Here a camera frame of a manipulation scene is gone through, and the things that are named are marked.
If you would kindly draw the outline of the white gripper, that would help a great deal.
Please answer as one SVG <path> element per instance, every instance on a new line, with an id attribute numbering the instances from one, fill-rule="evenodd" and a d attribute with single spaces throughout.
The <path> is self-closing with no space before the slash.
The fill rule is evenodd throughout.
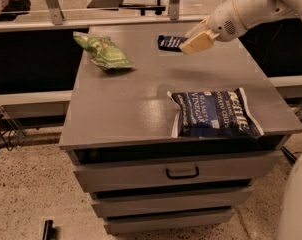
<path id="1" fill-rule="evenodd" d="M 180 50 L 187 55 L 193 54 L 210 49 L 216 38 L 218 41 L 228 42 L 246 32 L 247 28 L 239 15 L 235 0 L 227 0 L 209 18 L 203 19 L 185 34 L 188 39 L 180 45 Z"/>

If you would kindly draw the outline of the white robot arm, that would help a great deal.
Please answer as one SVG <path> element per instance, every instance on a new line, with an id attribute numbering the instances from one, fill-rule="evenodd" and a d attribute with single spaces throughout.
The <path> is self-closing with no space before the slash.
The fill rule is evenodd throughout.
<path id="1" fill-rule="evenodd" d="M 203 51 L 259 24 L 292 17 L 302 22 L 302 0 L 227 0 L 185 34 L 180 49 L 185 54 Z M 276 240 L 302 240 L 302 154 L 287 180 Z"/>

